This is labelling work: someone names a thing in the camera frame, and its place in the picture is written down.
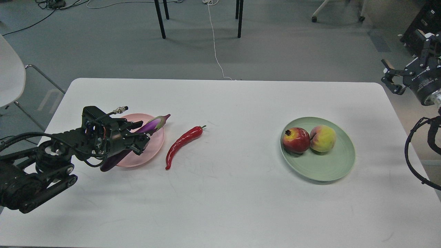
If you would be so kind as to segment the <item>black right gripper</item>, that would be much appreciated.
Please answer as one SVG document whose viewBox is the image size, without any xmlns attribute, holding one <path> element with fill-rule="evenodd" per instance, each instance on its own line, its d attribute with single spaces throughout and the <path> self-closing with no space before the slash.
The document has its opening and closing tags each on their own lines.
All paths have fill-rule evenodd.
<svg viewBox="0 0 441 248">
<path fill-rule="evenodd" d="M 402 95 L 406 89 L 411 89 L 415 94 L 418 101 L 423 106 L 436 105 L 440 106 L 441 102 L 441 68 L 440 68 L 440 34 L 437 33 L 424 33 L 422 30 L 417 29 L 415 32 L 421 45 L 418 50 L 419 54 L 405 66 L 403 70 L 395 69 L 389 61 L 382 59 L 384 76 L 381 81 L 387 86 L 387 88 L 397 95 Z M 410 81 L 410 77 L 414 75 L 412 70 L 409 70 L 409 66 L 414 63 L 416 69 L 424 69 L 421 73 L 413 77 Z M 393 78 L 396 76 L 403 77 L 403 84 L 396 84 Z"/>
</svg>

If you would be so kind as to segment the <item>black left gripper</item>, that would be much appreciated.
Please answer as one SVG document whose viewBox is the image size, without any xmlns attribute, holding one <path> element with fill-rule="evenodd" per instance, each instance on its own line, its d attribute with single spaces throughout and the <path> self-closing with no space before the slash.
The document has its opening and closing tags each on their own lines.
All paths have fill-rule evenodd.
<svg viewBox="0 0 441 248">
<path fill-rule="evenodd" d="M 120 151 L 132 151 L 141 155 L 150 141 L 148 133 L 132 133 L 143 125 L 143 121 L 129 121 L 123 118 L 113 118 L 128 109 L 127 106 L 118 107 L 106 113 L 96 106 L 86 106 L 82 110 L 82 129 L 86 136 L 82 159 L 95 156 L 104 159 Z"/>
</svg>

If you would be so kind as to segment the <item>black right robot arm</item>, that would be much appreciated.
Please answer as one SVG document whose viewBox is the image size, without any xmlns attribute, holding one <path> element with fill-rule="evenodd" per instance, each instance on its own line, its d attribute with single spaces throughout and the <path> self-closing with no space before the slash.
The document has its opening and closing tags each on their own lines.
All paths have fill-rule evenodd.
<svg viewBox="0 0 441 248">
<path fill-rule="evenodd" d="M 409 147 L 414 134 L 425 125 L 428 125 L 427 146 L 434 153 L 440 155 L 440 146 L 437 137 L 440 137 L 440 99 L 441 99 L 441 66 L 440 66 L 440 32 L 424 33 L 416 29 L 417 37 L 422 41 L 422 49 L 404 69 L 394 69 L 391 64 L 382 59 L 384 75 L 382 83 L 389 91 L 396 95 L 402 95 L 406 89 L 410 89 L 422 106 L 435 106 L 438 110 L 436 117 L 422 117 L 419 119 L 407 136 L 404 145 L 404 157 L 412 174 L 420 180 L 422 185 L 427 185 L 435 190 L 440 190 L 440 185 L 422 176 L 411 164 L 409 159 Z"/>
</svg>

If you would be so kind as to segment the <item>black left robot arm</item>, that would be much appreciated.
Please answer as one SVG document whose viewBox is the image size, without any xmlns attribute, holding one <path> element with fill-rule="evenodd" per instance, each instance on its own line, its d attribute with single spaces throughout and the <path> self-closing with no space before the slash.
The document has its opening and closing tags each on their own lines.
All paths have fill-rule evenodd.
<svg viewBox="0 0 441 248">
<path fill-rule="evenodd" d="M 29 213 L 77 182 L 73 156 L 105 172 L 130 152 L 142 154 L 155 132 L 155 127 L 146 127 L 142 121 L 112 118 L 96 106 L 86 106 L 77 129 L 16 135 L 1 144 L 1 151 L 31 137 L 49 140 L 1 156 L 1 206 Z"/>
</svg>

